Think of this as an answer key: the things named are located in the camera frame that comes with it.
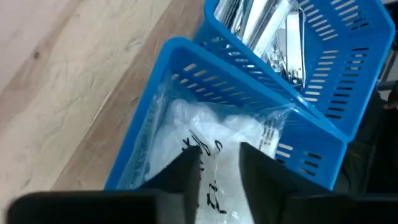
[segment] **wooden table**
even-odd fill
[[[0,2],[6,9],[0,209],[32,191],[102,189],[162,45],[194,34],[203,0]]]

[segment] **white plastic bag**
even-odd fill
[[[254,113],[245,107],[197,102],[179,83],[163,83],[122,177],[134,181],[119,186],[137,188],[189,146],[200,146],[196,223],[253,223],[239,172],[239,145],[248,142],[275,158],[292,108],[286,105]]]

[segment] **basket slot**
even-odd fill
[[[347,101],[343,101],[343,100],[331,100],[330,103],[334,103],[336,105],[346,105]]]
[[[339,83],[356,83],[355,80],[340,80]]]
[[[358,77],[359,74],[358,73],[345,73],[342,74],[343,77]]]
[[[330,28],[330,27],[331,27],[330,24],[324,25],[323,27],[317,28],[317,29],[315,30],[315,32],[320,32],[320,31],[323,31],[323,30],[325,30],[325,29],[327,29],[327,28]]]
[[[361,67],[346,67],[345,70],[360,70]]]
[[[339,16],[343,16],[343,15],[349,13],[349,12],[352,12],[352,11],[354,11],[354,10],[357,10],[358,8],[359,8],[358,5],[357,5],[357,6],[353,6],[353,7],[349,8],[349,9],[346,9],[346,10],[343,11],[343,12],[340,12],[338,15],[339,15]]]
[[[308,11],[308,10],[310,10],[310,9],[312,9],[312,8],[313,8],[313,4],[311,4],[311,5],[307,6],[307,7],[305,7],[303,10],[304,10],[304,11]]]
[[[229,56],[239,56],[239,55],[241,55],[242,53],[241,52],[238,52],[238,51],[232,51],[232,52],[228,52],[227,53]]]
[[[312,83],[324,83],[326,81],[319,79],[319,80],[310,80],[310,82],[312,82]]]
[[[330,36],[328,36],[328,37],[323,38],[322,40],[330,40],[330,39],[333,39],[333,38],[335,38],[335,37],[338,37],[338,34],[330,35]]]
[[[313,97],[304,97],[304,99],[306,99],[307,101],[310,101],[310,102],[317,102],[318,101],[317,98],[313,98]]]
[[[311,16],[313,16],[314,14],[316,14],[318,12],[319,12],[319,9],[316,9],[316,10],[313,10],[313,11],[307,13],[306,15],[307,15],[307,17],[311,17]]]
[[[318,27],[318,26],[320,26],[320,25],[322,25],[322,24],[325,24],[326,22],[328,22],[326,19],[324,19],[324,20],[322,20],[322,21],[319,21],[319,22],[317,22],[316,24],[313,24],[313,25],[311,25],[312,27]]]
[[[319,20],[319,19],[322,18],[322,17],[323,17],[323,14],[317,15],[317,16],[315,16],[314,18],[309,19],[309,20],[308,20],[308,23],[312,23],[312,22],[314,22],[314,21],[317,21],[317,20]]]
[[[366,51],[369,50],[369,47],[358,47],[358,48],[354,48],[353,52],[358,52],[358,51]]]
[[[228,88],[224,88],[221,91],[231,91],[231,90],[234,90],[235,88],[236,88],[235,86],[231,86],[231,87],[228,87]]]
[[[249,60],[248,60],[248,59],[246,59],[246,58],[237,58],[237,59],[235,59],[234,61],[235,61],[235,62],[238,62],[238,63],[245,63],[245,62],[249,62]]]
[[[308,170],[308,169],[300,168],[300,171],[302,171],[303,173],[308,174],[308,175],[310,175],[310,176],[313,176],[313,177],[316,176],[316,173],[314,173],[313,171],[310,171],[310,170]]]
[[[217,76],[213,75],[213,76],[210,76],[208,78],[205,78],[203,81],[208,82],[208,81],[212,81],[212,80],[215,80],[215,79],[217,79]]]
[[[299,6],[299,7],[302,7],[303,5],[308,4],[309,2],[310,2],[309,0],[304,0],[304,1],[302,1],[302,2],[299,2],[299,3],[298,3],[298,6]]]
[[[290,154],[289,154],[289,153],[282,152],[282,151],[280,151],[280,150],[276,150],[276,154],[278,154],[278,155],[280,155],[280,156],[283,156],[283,157],[285,157],[285,158],[290,158]]]
[[[222,96],[215,96],[211,100],[219,100],[219,99],[222,99],[222,98],[223,98]]]
[[[314,77],[328,77],[329,74],[325,74],[325,73],[315,73],[313,74]]]
[[[223,40],[222,37],[214,37],[210,41],[212,41],[213,43],[218,43],[218,42],[221,42],[222,40]]]
[[[321,89],[323,89],[323,86],[321,86],[321,85],[309,85],[308,88],[321,90]]]
[[[304,163],[305,165],[308,165],[308,166],[311,166],[311,167],[314,167],[314,168],[319,168],[319,165],[318,165],[318,164],[316,164],[316,163],[314,163],[314,162],[311,162],[311,161],[304,160],[303,163]]]
[[[306,91],[305,94],[319,96],[321,93],[317,91]]]
[[[349,94],[346,93],[334,93],[333,96],[337,96],[337,97],[349,97]]]
[[[285,165],[285,161],[283,161],[282,159],[275,159],[277,162],[279,162],[280,164],[282,164],[282,165]]]
[[[322,56],[321,59],[335,59],[337,56]]]
[[[354,54],[354,55],[351,55],[351,57],[353,57],[353,58],[361,58],[361,57],[366,57],[366,54]]]
[[[242,65],[242,68],[256,68],[257,69],[257,67],[255,65],[253,65],[253,64]]]
[[[227,81],[218,82],[218,83],[213,84],[213,87],[219,87],[219,86],[225,85],[227,83],[228,83]]]
[[[339,86],[336,88],[337,90],[353,90],[353,87],[345,87],[345,86]]]
[[[199,88],[199,89],[195,90],[195,92],[197,92],[197,93],[200,93],[200,92],[203,92],[203,91],[206,91],[206,88]]]
[[[258,75],[262,75],[264,74],[262,71],[249,71],[250,74],[258,74]]]
[[[208,92],[208,93],[204,93],[203,96],[213,96],[214,92]]]
[[[344,111],[344,108],[329,107],[328,110],[330,110],[330,111],[339,111],[339,112],[343,112],[343,111]]]
[[[279,144],[278,144],[278,147],[280,147],[280,148],[282,148],[282,149],[287,149],[287,150],[290,150],[290,151],[293,150],[293,147],[292,147],[292,146],[288,146],[288,145],[283,144],[283,143],[279,143]]]
[[[354,19],[354,18],[358,17],[360,14],[361,14],[361,12],[355,12],[355,13],[349,15],[349,16],[344,17],[342,19],[342,21],[344,22],[344,21],[348,21],[350,19]]]
[[[206,74],[206,73],[207,73],[207,70],[202,70],[202,71],[194,73],[193,76],[194,77],[199,77],[199,76],[201,76],[203,74]]]
[[[330,71],[330,67],[322,67],[322,68],[316,68],[315,71]]]
[[[221,50],[232,49],[234,48],[231,44],[222,45],[220,47]]]
[[[346,6],[349,6],[350,4],[352,4],[354,2],[355,2],[354,0],[349,0],[349,1],[344,2],[343,4],[341,4],[341,5],[337,6],[337,7],[335,7],[335,9],[336,10],[340,10],[340,9],[346,7]]]
[[[238,95],[242,95],[244,94],[244,92],[237,92],[237,93],[232,93],[230,96],[238,96]]]
[[[196,66],[197,66],[197,65],[196,65],[195,63],[192,63],[192,64],[186,66],[183,70],[186,71],[186,72],[188,72],[188,71],[190,71],[191,69],[194,69]]]
[[[324,54],[335,54],[335,53],[338,53],[338,50],[324,50],[323,53]]]
[[[198,86],[197,83],[192,83],[192,84],[188,85],[187,88],[193,88],[193,87],[196,87],[196,86]]]
[[[359,64],[359,63],[363,63],[364,61],[362,60],[350,60],[350,61],[346,61],[346,63],[348,64]]]
[[[334,29],[328,30],[328,31],[325,31],[325,32],[319,34],[319,36],[323,37],[324,35],[330,34],[330,33],[334,32],[334,31],[335,31]]]
[[[333,118],[333,119],[341,119],[342,118],[341,115],[335,115],[335,114],[330,114],[330,113],[325,114],[325,116],[327,118]]]
[[[331,5],[334,5],[334,4],[337,4],[337,3],[339,3],[339,2],[341,2],[342,0],[334,0],[334,1],[332,1],[330,4]]]
[[[178,78],[179,76],[180,76],[179,74],[173,74],[173,75],[172,75],[172,80]]]
[[[189,79],[183,78],[183,79],[180,81],[180,83],[181,83],[181,84],[184,84],[184,83],[186,83],[186,82],[188,82],[188,81],[189,81]]]
[[[312,153],[312,152],[306,152],[305,155],[308,156],[308,157],[311,157],[313,159],[318,159],[318,160],[322,159],[322,156],[320,156],[318,154],[315,154],[315,153]]]

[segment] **black object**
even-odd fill
[[[240,170],[255,223],[397,223],[397,195],[341,195],[304,179],[247,143]]]
[[[7,214],[20,223],[194,223],[200,148],[184,150],[140,189],[47,192],[16,200]],[[397,223],[397,195],[342,195],[286,169],[247,143],[239,167],[255,223]]]
[[[194,223],[200,148],[192,146],[139,190],[42,192],[16,200],[9,224]]]
[[[398,194],[398,110],[384,111],[385,124],[369,178],[368,192]]]
[[[394,24],[396,25],[396,30],[398,30],[398,2],[392,2],[390,4],[386,5],[386,8],[394,21]],[[392,43],[392,49],[393,50],[398,50],[398,36],[396,35],[394,37],[394,41]]]

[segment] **white cloth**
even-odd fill
[[[272,144],[268,145],[263,140],[266,127],[256,119],[234,115],[221,123],[205,104],[189,104],[185,100],[171,103],[165,123],[155,135],[145,178],[158,174],[188,145],[200,145],[204,170],[196,223],[253,223],[241,183],[239,144],[262,144],[262,151],[274,158],[279,134],[274,134]]]

